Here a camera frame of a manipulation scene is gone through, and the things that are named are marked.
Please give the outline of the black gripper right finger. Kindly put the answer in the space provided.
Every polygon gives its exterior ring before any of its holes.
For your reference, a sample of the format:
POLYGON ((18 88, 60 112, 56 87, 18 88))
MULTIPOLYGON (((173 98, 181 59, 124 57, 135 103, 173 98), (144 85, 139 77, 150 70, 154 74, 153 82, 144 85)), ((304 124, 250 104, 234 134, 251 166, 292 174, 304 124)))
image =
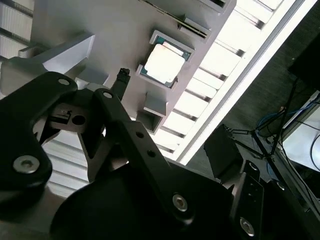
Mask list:
POLYGON ((259 168, 245 160, 231 133, 219 126, 204 143, 213 176, 232 194, 229 220, 240 240, 306 240, 302 217, 288 187, 262 180, 259 168))

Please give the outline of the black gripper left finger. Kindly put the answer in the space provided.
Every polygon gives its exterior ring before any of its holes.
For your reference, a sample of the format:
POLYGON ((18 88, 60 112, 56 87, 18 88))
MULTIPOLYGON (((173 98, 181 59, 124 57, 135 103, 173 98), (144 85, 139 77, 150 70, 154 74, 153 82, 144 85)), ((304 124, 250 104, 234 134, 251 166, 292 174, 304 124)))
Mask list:
MULTIPOLYGON (((49 180, 52 163, 41 146, 47 128, 34 131, 34 125, 62 101, 75 97, 84 97, 90 104, 84 125, 78 130, 88 155, 96 154, 98 144, 106 140, 104 149, 108 153, 116 149, 123 154, 125 165, 148 183, 165 214, 175 223, 189 226, 193 212, 188 206, 180 209, 174 201, 174 195, 182 194, 181 183, 173 180, 171 165, 144 126, 130 119, 112 91, 78 90, 74 81, 57 72, 38 76, 0 102, 0 191, 5 194, 1 203, 6 209, 30 200, 49 180)), ((93 182, 116 170, 100 169, 93 182)))

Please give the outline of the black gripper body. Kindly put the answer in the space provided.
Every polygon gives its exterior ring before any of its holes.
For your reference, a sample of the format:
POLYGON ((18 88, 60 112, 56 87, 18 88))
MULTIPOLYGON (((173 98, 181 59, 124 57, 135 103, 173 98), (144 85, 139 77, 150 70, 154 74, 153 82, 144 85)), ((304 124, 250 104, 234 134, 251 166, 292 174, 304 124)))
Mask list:
POLYGON ((231 193, 214 180, 172 163, 173 180, 193 213, 180 225, 164 212, 148 183, 125 165, 77 190, 56 212, 54 240, 195 240, 230 235, 231 193))

